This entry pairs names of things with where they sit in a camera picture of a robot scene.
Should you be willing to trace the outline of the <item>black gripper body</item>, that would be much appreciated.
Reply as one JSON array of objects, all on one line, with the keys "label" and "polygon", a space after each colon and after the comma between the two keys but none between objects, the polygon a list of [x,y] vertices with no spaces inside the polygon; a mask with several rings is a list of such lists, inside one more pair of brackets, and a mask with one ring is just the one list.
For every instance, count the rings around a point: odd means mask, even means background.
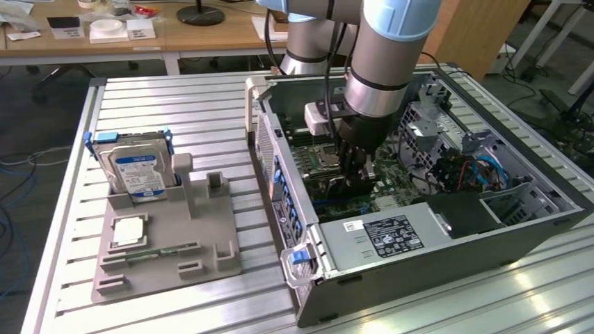
[{"label": "black gripper body", "polygon": [[372,118],[362,115],[346,116],[340,123],[340,138],[354,148],[374,154],[385,143],[396,122],[393,115]]}]

